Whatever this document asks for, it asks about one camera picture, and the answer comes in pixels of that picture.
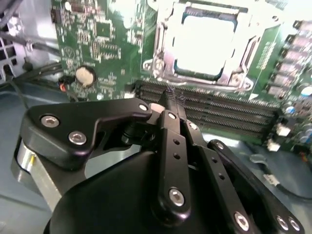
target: silver screw head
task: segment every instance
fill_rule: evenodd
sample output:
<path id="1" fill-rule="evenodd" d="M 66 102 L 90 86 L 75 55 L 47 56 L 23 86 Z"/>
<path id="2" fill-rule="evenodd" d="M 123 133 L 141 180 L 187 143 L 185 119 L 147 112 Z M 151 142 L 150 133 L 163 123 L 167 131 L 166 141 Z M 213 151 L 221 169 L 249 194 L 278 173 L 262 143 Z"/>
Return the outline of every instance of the silver screw head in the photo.
<path id="1" fill-rule="evenodd" d="M 280 216 L 276 216 L 276 220 L 278 224 L 282 227 L 282 229 L 284 229 L 285 231 L 288 231 L 287 223 Z"/>
<path id="2" fill-rule="evenodd" d="M 139 105 L 139 108 L 140 108 L 141 110 L 143 110 L 143 111 L 147 111 L 147 107 L 144 106 L 143 104 L 140 104 L 140 105 Z"/>
<path id="3" fill-rule="evenodd" d="M 196 129 L 197 129 L 196 124 L 194 124 L 194 123 L 192 123 L 192 122 L 190 122 L 190 127 L 191 127 L 192 129 L 194 129 L 194 130 L 196 130 Z"/>
<path id="4" fill-rule="evenodd" d="M 104 98 L 104 95 L 103 94 L 101 94 L 101 93 L 98 93 L 97 94 L 97 100 L 102 100 Z"/>
<path id="5" fill-rule="evenodd" d="M 289 217 L 288 220 L 296 231 L 300 231 L 300 226 L 296 223 L 296 221 L 294 221 L 293 218 Z"/>
<path id="6" fill-rule="evenodd" d="M 236 223 L 239 225 L 239 227 L 242 230 L 244 231 L 249 230 L 249 223 L 247 219 L 240 212 L 235 212 L 234 218 L 235 218 Z"/>
<path id="7" fill-rule="evenodd" d="M 176 116 L 175 116 L 174 114 L 172 114 L 172 113 L 169 113 L 168 115 L 169 115 L 169 117 L 172 118 L 172 119 L 175 119 L 175 118 L 176 118 Z"/>
<path id="8" fill-rule="evenodd" d="M 59 120 L 54 116 L 44 116 L 41 118 L 41 123 L 47 128 L 55 128 L 59 126 Z"/>
<path id="9" fill-rule="evenodd" d="M 171 189 L 169 198 L 176 206 L 183 206 L 184 204 L 184 196 L 178 189 Z"/>
<path id="10" fill-rule="evenodd" d="M 78 131 L 71 132 L 68 135 L 68 139 L 70 140 L 71 143 L 75 145 L 83 145 L 84 143 L 87 142 L 87 137 L 85 136 L 85 134 Z"/>
<path id="11" fill-rule="evenodd" d="M 219 147 L 221 150 L 224 149 L 224 146 L 223 146 L 220 142 L 217 142 L 216 145 L 217 145 L 217 147 Z"/>

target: white connector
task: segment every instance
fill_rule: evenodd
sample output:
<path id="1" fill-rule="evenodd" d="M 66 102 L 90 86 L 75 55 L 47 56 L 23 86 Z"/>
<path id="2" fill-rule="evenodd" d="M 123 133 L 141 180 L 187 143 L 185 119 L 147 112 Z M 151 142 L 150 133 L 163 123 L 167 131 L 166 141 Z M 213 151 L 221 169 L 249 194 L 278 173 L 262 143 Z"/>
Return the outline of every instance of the white connector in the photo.
<path id="1" fill-rule="evenodd" d="M 269 139 L 267 144 L 268 151 L 277 152 L 280 147 L 280 144 L 275 143 L 272 139 Z"/>
<path id="2" fill-rule="evenodd" d="M 286 127 L 285 125 L 281 123 L 277 125 L 277 129 L 276 129 L 277 135 L 281 137 L 287 137 L 290 132 L 291 132 L 291 129 Z"/>

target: cpu socket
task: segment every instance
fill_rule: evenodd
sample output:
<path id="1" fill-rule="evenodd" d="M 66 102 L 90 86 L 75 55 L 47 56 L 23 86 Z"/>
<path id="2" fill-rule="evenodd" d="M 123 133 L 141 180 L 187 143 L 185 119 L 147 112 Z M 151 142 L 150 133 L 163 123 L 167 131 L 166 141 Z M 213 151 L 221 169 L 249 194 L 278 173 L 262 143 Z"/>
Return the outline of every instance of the cpu socket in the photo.
<path id="1" fill-rule="evenodd" d="M 264 0 L 158 0 L 153 59 L 143 68 L 174 85 L 248 91 L 248 69 L 282 11 Z"/>

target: metal socket frame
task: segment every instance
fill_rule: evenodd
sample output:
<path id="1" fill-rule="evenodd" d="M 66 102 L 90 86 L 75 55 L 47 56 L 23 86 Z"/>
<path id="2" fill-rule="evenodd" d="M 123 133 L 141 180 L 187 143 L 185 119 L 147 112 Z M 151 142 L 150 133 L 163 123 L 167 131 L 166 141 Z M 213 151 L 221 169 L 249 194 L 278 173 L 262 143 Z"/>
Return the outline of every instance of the metal socket frame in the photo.
<path id="1" fill-rule="evenodd" d="M 181 75 L 175 70 L 173 41 L 176 31 L 182 26 L 183 14 L 189 8 L 227 14 L 235 18 L 237 26 L 232 41 L 234 52 L 232 57 L 226 59 L 218 80 Z M 178 0 L 158 1 L 154 58 L 146 60 L 143 69 L 150 71 L 159 81 L 174 85 L 194 85 L 198 88 L 225 91 L 249 91 L 255 84 L 247 77 L 247 73 L 263 33 L 267 28 L 280 25 L 281 16 L 281 10 L 265 1 L 211 0 L 202 4 L 179 3 Z"/>

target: motherboard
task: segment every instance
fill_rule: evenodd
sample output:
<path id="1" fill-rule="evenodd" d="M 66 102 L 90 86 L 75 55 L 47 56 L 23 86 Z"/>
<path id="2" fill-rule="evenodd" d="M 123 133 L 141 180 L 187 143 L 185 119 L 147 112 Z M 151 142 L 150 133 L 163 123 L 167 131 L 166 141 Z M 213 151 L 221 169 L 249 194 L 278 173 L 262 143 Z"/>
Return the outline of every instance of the motherboard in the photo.
<path id="1" fill-rule="evenodd" d="M 52 0 L 67 88 L 157 102 L 173 87 L 203 131 L 266 145 L 312 139 L 306 0 Z"/>

